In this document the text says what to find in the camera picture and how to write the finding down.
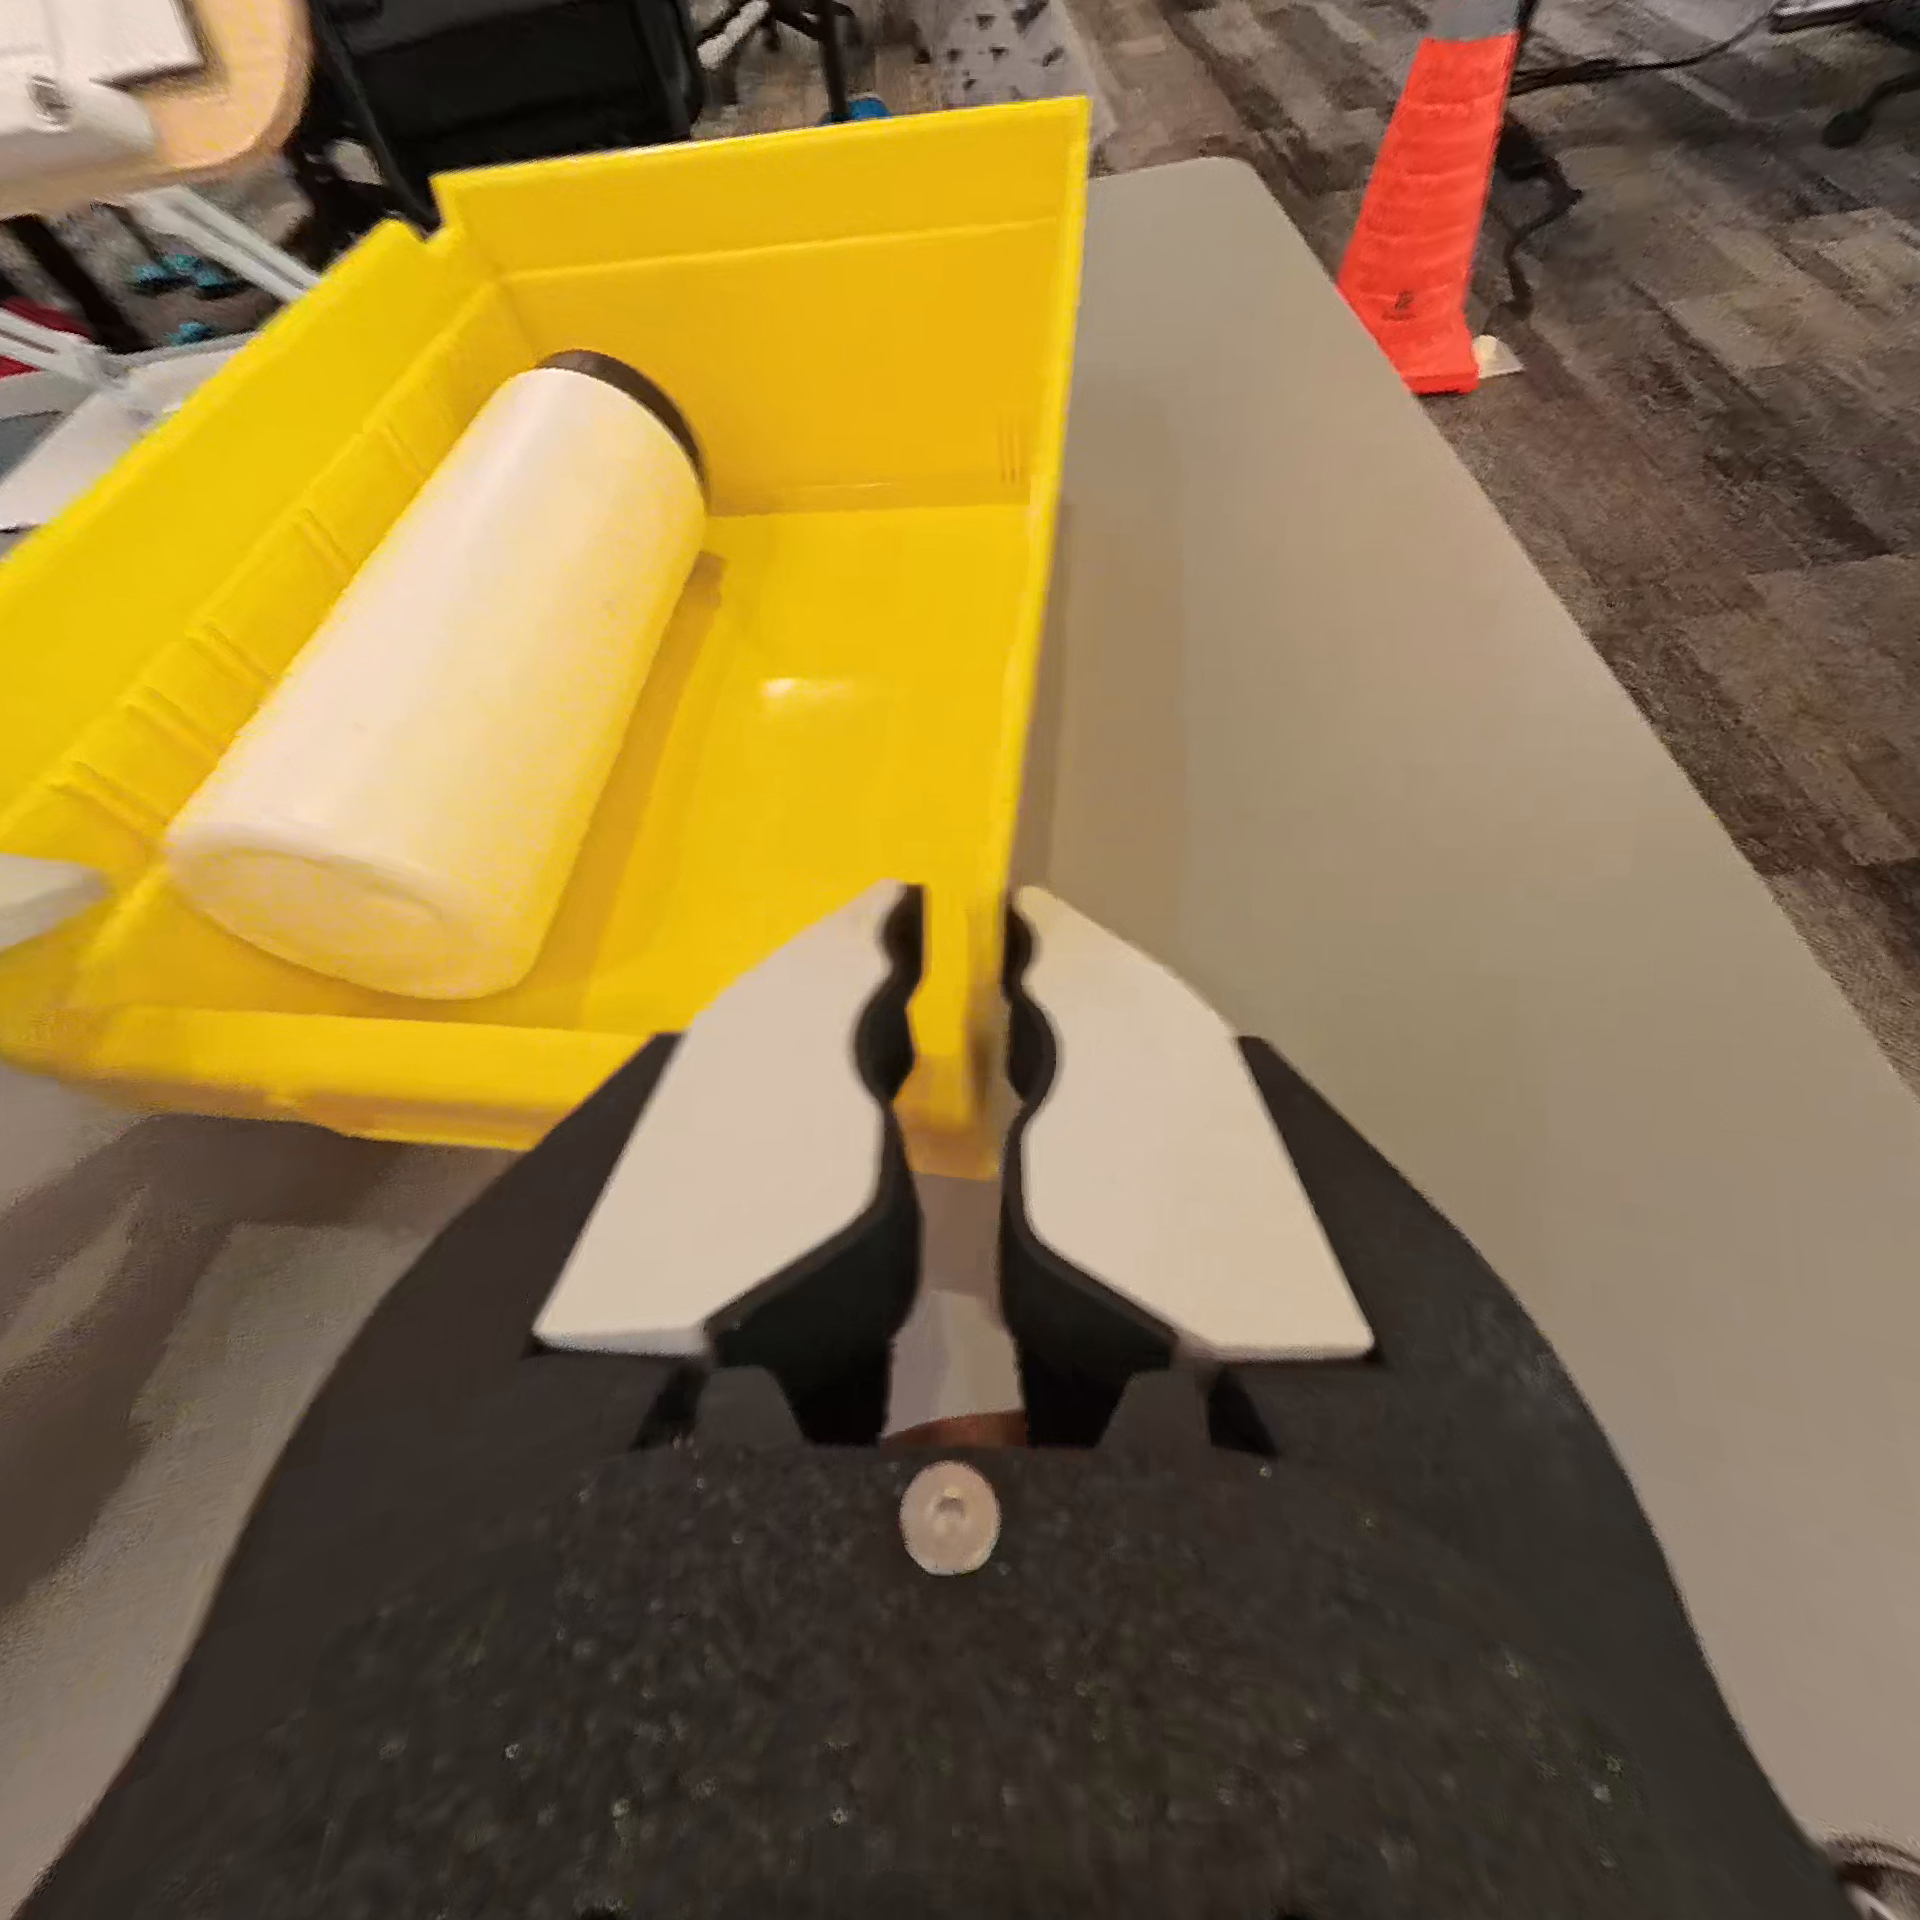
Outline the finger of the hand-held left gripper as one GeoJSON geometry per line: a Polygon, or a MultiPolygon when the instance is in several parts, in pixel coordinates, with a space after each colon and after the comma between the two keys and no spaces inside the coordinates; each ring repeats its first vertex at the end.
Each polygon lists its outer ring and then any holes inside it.
{"type": "Polygon", "coordinates": [[[95,868],[58,856],[0,853],[2,947],[22,947],[109,896],[95,868]]]}

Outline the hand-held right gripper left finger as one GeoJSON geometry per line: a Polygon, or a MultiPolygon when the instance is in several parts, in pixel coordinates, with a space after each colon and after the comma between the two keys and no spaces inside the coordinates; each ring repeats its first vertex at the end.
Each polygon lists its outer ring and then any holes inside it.
{"type": "Polygon", "coordinates": [[[533,1319],[540,1355],[754,1369],[813,1444],[877,1440],[920,1287],[896,1114],[920,971],[924,893],[881,881],[685,1025],[533,1319]]]}

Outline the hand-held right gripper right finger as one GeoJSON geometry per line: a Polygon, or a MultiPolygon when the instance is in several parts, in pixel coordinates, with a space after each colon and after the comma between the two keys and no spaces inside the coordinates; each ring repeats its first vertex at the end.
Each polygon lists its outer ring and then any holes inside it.
{"type": "Polygon", "coordinates": [[[1025,1438],[1100,1444],[1137,1379],[1366,1363],[1377,1333],[1246,1039],[1058,893],[1007,907],[998,1312],[1025,1438]]]}

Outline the white plastic bottle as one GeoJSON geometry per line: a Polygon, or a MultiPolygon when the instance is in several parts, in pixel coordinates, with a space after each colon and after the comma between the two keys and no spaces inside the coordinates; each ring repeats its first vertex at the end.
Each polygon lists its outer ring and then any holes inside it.
{"type": "Polygon", "coordinates": [[[535,964],[707,529],[634,401],[520,371],[358,565],[162,840],[191,911],[403,998],[535,964]]]}

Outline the black bottle lid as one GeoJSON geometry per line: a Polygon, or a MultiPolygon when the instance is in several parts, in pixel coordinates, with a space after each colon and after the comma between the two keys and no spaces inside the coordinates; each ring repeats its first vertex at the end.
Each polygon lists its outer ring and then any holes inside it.
{"type": "Polygon", "coordinates": [[[540,359],[539,371],[569,371],[592,377],[595,383],[603,383],[610,391],[634,401],[665,427],[665,433],[671,435],[671,442],[685,454],[691,472],[697,474],[698,488],[710,493],[707,454],[691,421],[685,418],[682,407],[671,397],[667,397],[667,391],[659,389],[655,381],[638,371],[638,367],[603,350],[565,347],[540,359]]]}

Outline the yellow plastic bin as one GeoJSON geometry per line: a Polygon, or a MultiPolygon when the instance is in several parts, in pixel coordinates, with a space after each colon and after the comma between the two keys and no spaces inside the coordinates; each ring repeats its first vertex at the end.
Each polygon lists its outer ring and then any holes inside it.
{"type": "Polygon", "coordinates": [[[531,1149],[877,881],[924,892],[900,1122],[985,1164],[1086,110],[944,110],[452,173],[2,560],[2,851],[108,900],[2,955],[2,1058],[150,1110],[531,1149]],[[710,521],[533,971],[300,971],[180,901],[162,826],[469,418],[595,347],[710,521]]]}

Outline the wooden instruction board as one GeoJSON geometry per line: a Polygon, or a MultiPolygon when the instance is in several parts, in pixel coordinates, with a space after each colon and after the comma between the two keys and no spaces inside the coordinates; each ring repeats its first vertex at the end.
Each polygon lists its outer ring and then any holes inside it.
{"type": "Polygon", "coordinates": [[[153,184],[204,184],[272,157],[308,91],[311,28],[303,2],[187,2],[205,65],[192,77],[126,89],[157,130],[134,161],[58,161],[49,188],[4,188],[2,217],[129,202],[153,184]]]}

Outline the printed instruction sheet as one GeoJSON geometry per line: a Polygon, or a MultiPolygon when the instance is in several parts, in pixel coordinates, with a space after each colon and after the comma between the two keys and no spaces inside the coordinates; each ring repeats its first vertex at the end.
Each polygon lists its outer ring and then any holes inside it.
{"type": "Polygon", "coordinates": [[[197,75],[205,47],[187,2],[2,2],[2,59],[140,89],[197,75]]]}

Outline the black office chair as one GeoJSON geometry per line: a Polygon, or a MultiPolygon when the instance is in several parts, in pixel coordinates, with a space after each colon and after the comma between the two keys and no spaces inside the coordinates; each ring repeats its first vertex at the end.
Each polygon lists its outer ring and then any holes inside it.
{"type": "Polygon", "coordinates": [[[340,244],[434,231],[444,173],[662,146],[705,111],[682,2],[311,2],[308,27],[284,157],[340,244]]]}

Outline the orange traffic cone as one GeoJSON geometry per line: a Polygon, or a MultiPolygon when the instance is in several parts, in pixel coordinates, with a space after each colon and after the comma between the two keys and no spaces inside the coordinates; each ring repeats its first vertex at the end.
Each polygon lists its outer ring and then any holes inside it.
{"type": "Polygon", "coordinates": [[[1413,397],[1480,386],[1468,294],[1520,2],[1433,2],[1373,157],[1337,290],[1413,397]]]}

